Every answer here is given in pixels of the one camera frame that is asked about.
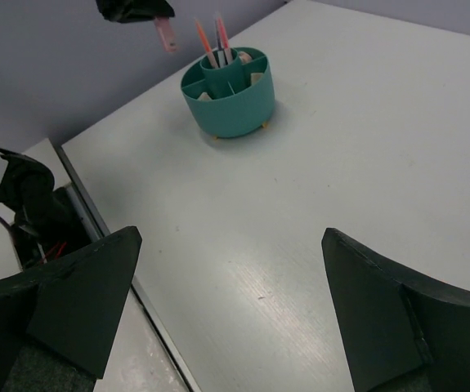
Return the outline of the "pink white mini stapler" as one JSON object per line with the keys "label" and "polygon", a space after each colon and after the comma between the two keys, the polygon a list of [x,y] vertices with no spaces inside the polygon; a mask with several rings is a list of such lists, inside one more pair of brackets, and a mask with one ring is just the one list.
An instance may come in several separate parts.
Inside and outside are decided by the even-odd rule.
{"label": "pink white mini stapler", "polygon": [[253,60],[253,58],[251,57],[250,54],[248,54],[247,52],[245,51],[240,51],[239,52],[239,58],[241,60],[241,62],[245,65],[249,62],[251,62]]}

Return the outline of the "pink correction tape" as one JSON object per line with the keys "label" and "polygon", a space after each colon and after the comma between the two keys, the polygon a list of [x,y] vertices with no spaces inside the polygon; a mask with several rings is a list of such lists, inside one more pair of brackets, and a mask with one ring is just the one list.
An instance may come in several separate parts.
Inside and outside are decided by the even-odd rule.
{"label": "pink correction tape", "polygon": [[157,17],[154,19],[154,26],[164,50],[169,53],[175,52],[177,50],[177,41],[170,19]]}

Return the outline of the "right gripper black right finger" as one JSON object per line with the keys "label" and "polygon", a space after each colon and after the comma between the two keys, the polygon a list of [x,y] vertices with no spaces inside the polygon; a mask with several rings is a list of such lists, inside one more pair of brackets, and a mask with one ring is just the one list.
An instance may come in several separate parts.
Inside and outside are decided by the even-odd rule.
{"label": "right gripper black right finger", "polygon": [[470,291],[334,228],[321,246],[356,391],[470,391]]}

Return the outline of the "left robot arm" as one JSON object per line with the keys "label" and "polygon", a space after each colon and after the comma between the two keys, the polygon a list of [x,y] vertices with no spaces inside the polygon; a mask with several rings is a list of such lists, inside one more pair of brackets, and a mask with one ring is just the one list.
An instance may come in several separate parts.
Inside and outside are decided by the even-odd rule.
{"label": "left robot arm", "polygon": [[[97,1],[105,20],[128,24],[153,21],[164,46],[172,51],[169,19],[175,16],[166,1]],[[43,163],[27,155],[0,148],[0,203],[15,213],[15,224],[0,217],[1,225],[16,244],[21,231],[38,243],[66,238],[76,224],[69,209],[55,196],[55,177]]]}

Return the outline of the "orange gel pen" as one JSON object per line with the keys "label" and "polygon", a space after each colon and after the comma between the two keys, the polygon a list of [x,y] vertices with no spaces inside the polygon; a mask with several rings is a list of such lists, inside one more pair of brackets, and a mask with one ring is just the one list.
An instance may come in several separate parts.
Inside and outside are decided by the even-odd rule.
{"label": "orange gel pen", "polygon": [[201,25],[201,23],[199,22],[199,20],[197,18],[194,18],[194,22],[195,22],[195,27],[196,27],[198,35],[199,35],[199,39],[200,39],[200,41],[201,41],[201,43],[204,47],[205,53],[206,53],[207,56],[209,56],[213,53],[213,50],[212,50],[211,45],[209,43],[207,34],[205,33],[203,26]]}

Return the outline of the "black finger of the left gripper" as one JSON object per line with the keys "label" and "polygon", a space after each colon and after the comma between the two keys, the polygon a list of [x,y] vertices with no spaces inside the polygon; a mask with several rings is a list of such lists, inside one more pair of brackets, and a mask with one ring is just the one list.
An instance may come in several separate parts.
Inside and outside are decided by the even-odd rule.
{"label": "black finger of the left gripper", "polygon": [[175,11],[165,0],[96,0],[101,15],[116,23],[137,23],[173,18]]}

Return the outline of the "grey beige eraser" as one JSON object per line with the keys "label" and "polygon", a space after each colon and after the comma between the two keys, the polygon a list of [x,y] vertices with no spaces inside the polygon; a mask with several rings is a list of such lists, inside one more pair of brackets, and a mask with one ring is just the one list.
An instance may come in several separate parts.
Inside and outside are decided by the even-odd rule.
{"label": "grey beige eraser", "polygon": [[250,85],[255,85],[259,80],[262,79],[264,73],[251,73],[250,74]]}

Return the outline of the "grey slim pen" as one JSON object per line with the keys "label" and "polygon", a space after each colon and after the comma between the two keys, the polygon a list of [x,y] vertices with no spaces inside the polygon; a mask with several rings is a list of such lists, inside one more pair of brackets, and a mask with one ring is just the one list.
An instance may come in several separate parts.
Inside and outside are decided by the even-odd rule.
{"label": "grey slim pen", "polygon": [[220,29],[218,19],[215,19],[215,32],[216,32],[216,40],[217,40],[218,64],[220,68],[223,68],[226,66],[226,57],[225,57],[225,52],[223,48],[221,29]]}

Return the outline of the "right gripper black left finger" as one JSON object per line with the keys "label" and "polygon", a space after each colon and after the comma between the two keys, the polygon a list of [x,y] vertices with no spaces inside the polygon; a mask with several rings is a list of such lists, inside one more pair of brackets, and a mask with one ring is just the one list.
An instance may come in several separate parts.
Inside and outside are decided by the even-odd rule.
{"label": "right gripper black left finger", "polygon": [[142,238],[124,227],[0,279],[0,391],[92,391],[104,376]]}

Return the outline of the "red gel pen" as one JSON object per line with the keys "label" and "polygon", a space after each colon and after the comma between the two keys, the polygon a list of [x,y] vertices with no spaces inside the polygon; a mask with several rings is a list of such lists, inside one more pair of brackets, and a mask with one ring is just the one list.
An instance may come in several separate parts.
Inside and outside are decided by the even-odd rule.
{"label": "red gel pen", "polygon": [[233,56],[231,53],[231,47],[229,44],[226,27],[222,19],[222,15],[219,12],[216,14],[216,22],[217,22],[217,29],[220,35],[220,40],[222,43],[222,49],[224,51],[225,58],[226,58],[226,63],[230,65],[231,62],[233,61]]}

